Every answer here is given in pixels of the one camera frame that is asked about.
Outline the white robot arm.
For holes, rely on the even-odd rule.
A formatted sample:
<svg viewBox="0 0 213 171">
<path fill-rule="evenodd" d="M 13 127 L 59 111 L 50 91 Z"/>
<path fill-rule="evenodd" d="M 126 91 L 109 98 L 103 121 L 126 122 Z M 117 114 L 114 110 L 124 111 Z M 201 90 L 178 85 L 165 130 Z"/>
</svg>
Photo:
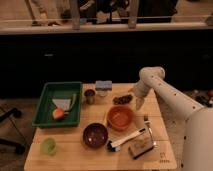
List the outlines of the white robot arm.
<svg viewBox="0 0 213 171">
<path fill-rule="evenodd" d="M 139 110 L 153 89 L 186 121 L 182 171 L 213 171 L 213 108 L 205 107 L 164 81 L 165 70 L 144 67 L 132 88 Z"/>
</svg>

